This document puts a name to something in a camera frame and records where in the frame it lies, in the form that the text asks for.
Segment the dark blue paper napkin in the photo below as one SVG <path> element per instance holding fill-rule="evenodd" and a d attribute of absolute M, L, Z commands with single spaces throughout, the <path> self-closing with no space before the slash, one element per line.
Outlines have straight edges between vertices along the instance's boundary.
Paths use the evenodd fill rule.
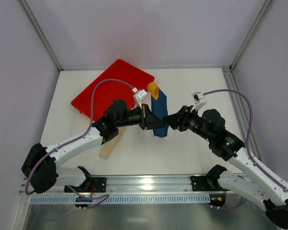
<path fill-rule="evenodd" d="M 152 113 L 163 121 L 165 116 L 168 116 L 167 96 L 156 86 L 150 91 Z M 168 124 L 163 127 L 153 129 L 154 136 L 165 138 L 168 135 Z"/>

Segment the orange plastic spoon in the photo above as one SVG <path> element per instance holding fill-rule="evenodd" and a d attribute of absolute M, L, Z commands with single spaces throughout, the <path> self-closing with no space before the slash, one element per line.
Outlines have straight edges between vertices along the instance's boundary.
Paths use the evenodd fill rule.
<path fill-rule="evenodd" d="M 156 83 L 151 82 L 147 86 L 148 92 L 151 94 L 151 96 L 157 101 L 159 98 L 159 87 Z"/>

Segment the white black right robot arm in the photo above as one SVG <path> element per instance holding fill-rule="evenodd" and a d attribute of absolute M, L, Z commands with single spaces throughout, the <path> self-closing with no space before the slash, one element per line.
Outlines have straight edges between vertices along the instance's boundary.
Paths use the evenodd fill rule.
<path fill-rule="evenodd" d="M 275 225 L 288 229 L 288 183 L 247 153 L 245 143 L 226 130 L 225 120 L 217 110 L 206 110 L 199 116 L 191 107 L 183 106 L 177 113 L 165 116 L 164 121 L 174 130 L 190 130 L 207 140 L 216 156 L 250 178 L 250 181 L 244 180 L 225 167 L 215 165 L 206 174 L 211 188 L 235 192 L 257 205 Z"/>

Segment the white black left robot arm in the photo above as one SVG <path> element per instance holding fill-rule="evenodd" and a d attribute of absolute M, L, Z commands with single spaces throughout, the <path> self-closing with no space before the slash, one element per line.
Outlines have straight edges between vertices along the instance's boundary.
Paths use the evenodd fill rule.
<path fill-rule="evenodd" d="M 103 116 L 90 124 L 89 128 L 62 143 L 42 146 L 33 145 L 21 167 L 29 187 L 37 194 L 44 193 L 54 185 L 69 185 L 82 191 L 88 189 L 92 176 L 82 166 L 74 169 L 62 165 L 80 153 L 99 147 L 119 134 L 120 127 L 138 125 L 143 130 L 152 130 L 165 126 L 165 123 L 152 113 L 147 104 L 129 110 L 124 100 L 114 100 Z"/>

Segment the red plastic tray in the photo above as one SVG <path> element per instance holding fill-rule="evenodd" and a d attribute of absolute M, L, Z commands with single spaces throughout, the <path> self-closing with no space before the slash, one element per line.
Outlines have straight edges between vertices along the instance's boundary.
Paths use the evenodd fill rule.
<path fill-rule="evenodd" d="M 79 95 L 72 101 L 71 105 L 82 114 L 91 116 L 91 98 L 94 88 L 97 88 L 93 101 L 93 120 L 102 117 L 104 111 L 116 99 L 122 99 L 127 103 L 127 108 L 132 109 L 136 102 L 133 98 L 132 89 L 124 83 L 117 81 L 107 81 L 97 86 L 102 80 L 118 79 L 137 88 L 147 89 L 149 83 L 155 78 L 145 71 L 129 64 L 128 62 L 118 59 L 108 67 L 101 75 L 89 84 Z"/>

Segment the right black controller board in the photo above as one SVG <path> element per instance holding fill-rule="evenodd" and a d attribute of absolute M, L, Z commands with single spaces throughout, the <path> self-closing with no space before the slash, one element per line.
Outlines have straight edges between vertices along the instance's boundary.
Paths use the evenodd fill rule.
<path fill-rule="evenodd" d="M 225 195 L 211 195 L 208 204 L 213 207 L 222 207 L 225 204 L 225 201 Z"/>

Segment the black controller board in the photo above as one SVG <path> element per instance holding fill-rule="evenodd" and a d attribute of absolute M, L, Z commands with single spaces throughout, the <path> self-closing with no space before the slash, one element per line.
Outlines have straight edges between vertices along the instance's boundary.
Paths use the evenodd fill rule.
<path fill-rule="evenodd" d="M 208 204 L 213 207 L 222 207 L 225 204 L 225 201 L 225 195 L 211 195 Z"/>
<path fill-rule="evenodd" d="M 89 204 L 92 203 L 92 199 L 93 198 L 91 196 L 87 196 L 87 195 L 84 197 L 79 196 L 75 199 L 75 206 L 79 209 L 81 208 L 86 209 L 89 206 Z"/>

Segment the left black controller board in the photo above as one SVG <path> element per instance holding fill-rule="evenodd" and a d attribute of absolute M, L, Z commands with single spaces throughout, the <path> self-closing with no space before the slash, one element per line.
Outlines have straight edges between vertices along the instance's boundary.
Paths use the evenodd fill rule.
<path fill-rule="evenodd" d="M 92 199 L 93 198 L 91 196 L 87 196 L 87 195 L 84 197 L 79 196 L 75 199 L 75 206 L 79 209 L 81 208 L 86 209 L 89 206 L 89 204 L 92 203 Z"/>

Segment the aluminium right side rail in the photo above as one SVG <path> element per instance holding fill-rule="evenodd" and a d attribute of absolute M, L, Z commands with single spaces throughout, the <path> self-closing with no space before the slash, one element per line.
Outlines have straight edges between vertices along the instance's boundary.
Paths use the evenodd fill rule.
<path fill-rule="evenodd" d="M 225 83 L 228 89 L 240 91 L 238 84 L 235 80 L 234 74 L 229 67 L 222 68 Z M 246 100 L 237 93 L 229 93 L 231 103 L 233 105 L 236 120 L 238 122 L 238 127 L 240 130 L 241 138 L 246 142 L 246 137 L 249 128 L 250 111 Z M 251 131 L 249 140 L 250 150 L 258 159 L 262 160 L 261 151 L 257 144 L 254 132 Z"/>

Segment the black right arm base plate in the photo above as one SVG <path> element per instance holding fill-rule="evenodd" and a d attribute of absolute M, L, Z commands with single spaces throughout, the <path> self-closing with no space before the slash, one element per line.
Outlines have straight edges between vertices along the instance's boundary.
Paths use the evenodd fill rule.
<path fill-rule="evenodd" d="M 192 191 L 224 191 L 225 189 L 220 186 L 217 179 L 212 176 L 195 176 L 190 177 Z"/>

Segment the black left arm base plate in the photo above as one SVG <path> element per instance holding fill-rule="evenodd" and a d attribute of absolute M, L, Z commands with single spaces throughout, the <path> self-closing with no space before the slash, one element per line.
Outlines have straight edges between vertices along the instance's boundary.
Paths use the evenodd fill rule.
<path fill-rule="evenodd" d="M 71 188 L 78 193 L 105 193 L 106 186 L 106 177 L 92 177 L 91 179 L 86 179 L 80 186 L 71 186 Z"/>

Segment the aluminium front rail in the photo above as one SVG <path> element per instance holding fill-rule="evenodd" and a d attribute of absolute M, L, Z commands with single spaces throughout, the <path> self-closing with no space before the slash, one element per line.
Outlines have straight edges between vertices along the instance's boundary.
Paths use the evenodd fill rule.
<path fill-rule="evenodd" d="M 192 175 L 85 175 L 83 172 L 64 173 L 55 180 L 45 178 L 42 182 L 30 181 L 28 191 L 33 193 L 71 193 L 67 186 L 80 186 L 86 179 L 106 177 L 105 194 L 140 194 L 150 192 L 193 192 L 190 177 Z"/>

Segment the aluminium right corner post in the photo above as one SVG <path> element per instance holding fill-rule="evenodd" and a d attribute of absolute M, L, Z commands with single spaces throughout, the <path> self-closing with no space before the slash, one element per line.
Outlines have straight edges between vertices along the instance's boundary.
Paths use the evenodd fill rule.
<path fill-rule="evenodd" d="M 266 18 L 267 14 L 271 10 L 275 0 L 265 0 L 262 7 L 260 8 L 259 12 L 257 13 L 250 29 L 248 30 L 240 48 L 238 49 L 237 54 L 235 55 L 232 64 L 230 65 L 230 70 L 234 71 L 237 67 L 238 63 L 240 62 L 241 58 L 243 57 L 244 53 L 246 52 L 248 46 L 251 44 L 252 40 L 254 39 L 255 35 L 257 34 L 259 28 L 261 27 L 264 19 Z"/>

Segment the aluminium corner post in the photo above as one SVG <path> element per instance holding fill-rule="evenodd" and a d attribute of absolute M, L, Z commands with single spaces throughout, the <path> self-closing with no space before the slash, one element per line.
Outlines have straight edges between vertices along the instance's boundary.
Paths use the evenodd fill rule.
<path fill-rule="evenodd" d="M 240 62 L 241 58 L 243 57 L 244 53 L 246 52 L 248 46 L 251 44 L 252 40 L 254 39 L 255 35 L 257 34 L 259 28 L 261 27 L 264 19 L 266 18 L 267 14 L 271 10 L 275 0 L 265 0 L 262 7 L 260 8 L 259 12 L 257 13 L 250 29 L 248 30 L 240 48 L 238 49 L 237 54 L 235 55 L 232 64 L 230 65 L 230 70 L 234 71 L 237 67 L 238 63 Z"/>
<path fill-rule="evenodd" d="M 51 58 L 53 64 L 56 66 L 57 70 L 59 72 L 63 71 L 63 68 L 56 57 L 50 43 L 48 42 L 42 28 L 40 27 L 33 11 L 31 10 L 28 2 L 26 0 L 18 0 L 19 5 L 21 6 L 22 10 L 24 11 L 24 14 L 28 18 L 30 24 L 32 25 L 35 33 L 39 37 L 43 47 L 45 48 L 46 52 L 48 53 L 49 57 Z"/>

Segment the aluminium left corner post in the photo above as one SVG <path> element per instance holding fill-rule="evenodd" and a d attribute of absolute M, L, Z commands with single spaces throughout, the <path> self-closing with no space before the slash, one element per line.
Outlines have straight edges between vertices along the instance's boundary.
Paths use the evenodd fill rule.
<path fill-rule="evenodd" d="M 33 11 L 31 10 L 28 2 L 26 0 L 18 0 L 19 5 L 21 6 L 22 10 L 24 11 L 24 14 L 28 18 L 30 24 L 32 25 L 35 33 L 39 37 L 43 47 L 45 48 L 46 52 L 48 53 L 49 57 L 51 58 L 53 64 L 56 66 L 57 70 L 59 72 L 63 71 L 63 68 L 56 57 L 50 43 L 48 42 L 42 28 L 40 27 Z"/>

